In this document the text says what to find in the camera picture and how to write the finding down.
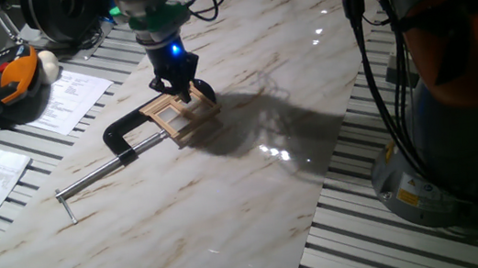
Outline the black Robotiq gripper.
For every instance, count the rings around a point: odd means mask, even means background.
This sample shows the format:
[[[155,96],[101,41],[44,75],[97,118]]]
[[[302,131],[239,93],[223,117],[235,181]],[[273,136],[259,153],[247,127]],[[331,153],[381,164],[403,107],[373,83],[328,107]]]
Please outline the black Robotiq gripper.
[[[169,95],[172,88],[185,103],[192,100],[191,87],[198,63],[198,55],[186,51],[181,38],[176,37],[165,45],[147,47],[147,56],[154,70],[149,87],[160,94]]]

